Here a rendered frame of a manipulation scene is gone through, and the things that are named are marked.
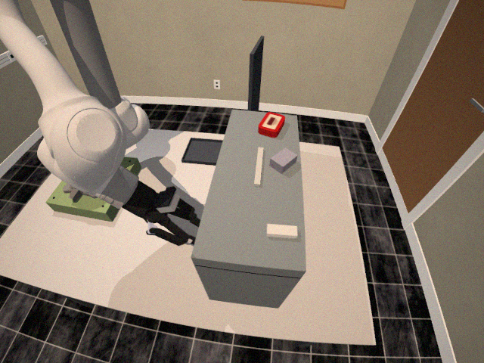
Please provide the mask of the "black flat panel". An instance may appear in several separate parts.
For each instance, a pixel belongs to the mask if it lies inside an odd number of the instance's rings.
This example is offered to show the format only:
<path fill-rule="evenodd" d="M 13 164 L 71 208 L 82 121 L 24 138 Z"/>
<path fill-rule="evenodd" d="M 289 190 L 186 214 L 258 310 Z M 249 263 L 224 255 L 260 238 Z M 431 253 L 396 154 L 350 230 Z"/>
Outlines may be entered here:
<path fill-rule="evenodd" d="M 263 44 L 264 36 L 260 36 L 253 50 L 250 52 L 248 111 L 257 111 L 257 105 L 259 106 Z"/>

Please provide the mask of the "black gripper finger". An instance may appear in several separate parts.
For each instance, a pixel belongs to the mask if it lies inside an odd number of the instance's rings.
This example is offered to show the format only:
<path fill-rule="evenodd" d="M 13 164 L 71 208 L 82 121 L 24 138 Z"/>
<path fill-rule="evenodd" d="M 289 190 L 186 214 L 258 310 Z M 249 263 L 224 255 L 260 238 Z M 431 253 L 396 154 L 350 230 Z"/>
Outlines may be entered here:
<path fill-rule="evenodd" d="M 168 214 L 172 214 L 172 215 L 178 216 L 182 219 L 186 219 L 186 220 L 190 221 L 190 223 L 199 227 L 200 219 L 198 219 L 197 214 L 194 213 L 195 208 L 193 208 L 188 203 L 184 202 L 181 198 L 178 201 L 177 207 L 175 209 L 175 212 L 168 212 Z"/>
<path fill-rule="evenodd" d="M 188 235 L 186 232 L 180 229 L 180 227 L 172 222 L 170 218 L 164 213 L 160 213 L 158 210 L 156 210 L 155 213 L 164 220 L 163 222 L 158 223 L 171 231 L 172 234 L 168 231 L 164 231 L 163 229 L 158 228 L 156 225 L 154 225 L 153 222 L 148 222 L 148 230 L 146 231 L 147 235 L 155 235 L 177 246 L 189 243 L 194 245 L 195 237 Z"/>

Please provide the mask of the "grey tool chest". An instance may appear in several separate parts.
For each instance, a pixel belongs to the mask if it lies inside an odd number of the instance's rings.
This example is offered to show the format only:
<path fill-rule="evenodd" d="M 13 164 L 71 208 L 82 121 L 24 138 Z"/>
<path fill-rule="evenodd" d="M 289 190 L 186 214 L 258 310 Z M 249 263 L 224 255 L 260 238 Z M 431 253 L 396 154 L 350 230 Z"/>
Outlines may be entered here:
<path fill-rule="evenodd" d="M 278 113 L 271 138 L 258 133 L 266 114 L 232 110 L 191 259 L 209 299 L 278 309 L 306 273 L 303 179 L 297 116 Z M 284 148 L 298 156 L 280 174 L 269 163 Z M 297 238 L 266 237 L 267 224 Z"/>

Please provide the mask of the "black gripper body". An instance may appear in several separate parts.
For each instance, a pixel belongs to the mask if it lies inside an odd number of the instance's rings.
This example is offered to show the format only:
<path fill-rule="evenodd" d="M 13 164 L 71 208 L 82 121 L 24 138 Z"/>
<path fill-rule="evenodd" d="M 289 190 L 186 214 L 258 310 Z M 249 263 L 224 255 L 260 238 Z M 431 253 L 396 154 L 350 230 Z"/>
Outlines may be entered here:
<path fill-rule="evenodd" d="M 135 189 L 133 195 L 130 197 L 128 202 L 122 206 L 123 209 L 135 214 L 136 216 L 143 218 L 146 223 L 153 222 L 163 222 L 156 213 L 156 209 L 151 207 L 156 195 L 158 195 L 153 188 L 150 188 L 141 181 L 138 181 L 137 188 Z"/>

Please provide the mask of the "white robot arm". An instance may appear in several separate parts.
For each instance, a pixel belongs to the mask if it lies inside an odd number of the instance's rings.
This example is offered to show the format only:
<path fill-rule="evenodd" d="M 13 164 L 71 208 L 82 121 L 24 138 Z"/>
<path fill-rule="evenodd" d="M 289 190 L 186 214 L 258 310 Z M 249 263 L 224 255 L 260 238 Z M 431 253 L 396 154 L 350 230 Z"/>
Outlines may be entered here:
<path fill-rule="evenodd" d="M 148 133 L 150 122 L 141 107 L 119 94 L 90 1 L 50 2 L 91 96 L 79 90 L 28 27 L 18 0 L 0 0 L 0 39 L 27 72 L 42 101 L 38 124 L 44 138 L 37 156 L 67 183 L 63 192 L 71 192 L 69 199 L 99 197 L 119 209 L 139 180 L 120 165 L 126 147 Z"/>

